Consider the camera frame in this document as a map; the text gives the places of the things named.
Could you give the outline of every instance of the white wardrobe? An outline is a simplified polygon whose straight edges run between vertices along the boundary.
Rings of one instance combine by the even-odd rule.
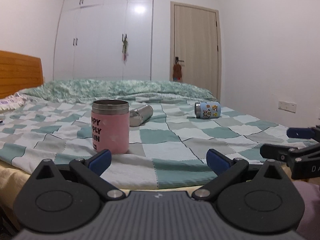
[[[152,17],[153,0],[65,0],[53,79],[150,80]]]

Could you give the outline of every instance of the door frame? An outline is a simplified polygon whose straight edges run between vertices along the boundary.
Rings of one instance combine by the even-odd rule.
[[[217,99],[220,101],[221,97],[221,65],[222,65],[222,56],[221,56],[221,31],[220,31],[220,18],[219,18],[219,11],[214,9],[209,9],[197,5],[187,4],[187,3],[179,3],[171,1],[171,20],[170,20],[170,81],[173,81],[173,66],[175,64],[174,62],[174,6],[183,6],[183,7],[189,7],[189,8],[195,8],[200,10],[205,10],[209,12],[213,12],[216,14],[217,19],[217,37],[218,37],[218,95]]]

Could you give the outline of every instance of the metal screw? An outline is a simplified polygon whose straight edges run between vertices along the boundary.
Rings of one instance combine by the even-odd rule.
[[[210,191],[207,189],[197,189],[195,191],[195,195],[197,197],[209,197],[210,196]]]
[[[119,189],[113,189],[113,190],[108,191],[108,193],[107,193],[108,197],[111,197],[111,198],[119,198],[122,196],[122,194],[123,194],[123,192]]]

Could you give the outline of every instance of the blue gripper pad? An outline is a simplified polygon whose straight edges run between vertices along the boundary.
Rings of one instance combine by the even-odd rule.
[[[214,149],[210,149],[207,152],[207,165],[218,176],[229,169],[233,164],[233,160]]]
[[[98,176],[101,176],[101,174],[111,165],[111,152],[109,150],[103,150],[87,160],[86,164],[89,170],[93,171]]]
[[[287,136],[289,138],[312,139],[315,132],[310,128],[289,128]]]

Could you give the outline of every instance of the pink insulated cup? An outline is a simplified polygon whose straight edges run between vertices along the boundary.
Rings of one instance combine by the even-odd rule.
[[[129,104],[116,99],[93,102],[91,111],[92,144],[100,152],[127,153],[129,149]]]

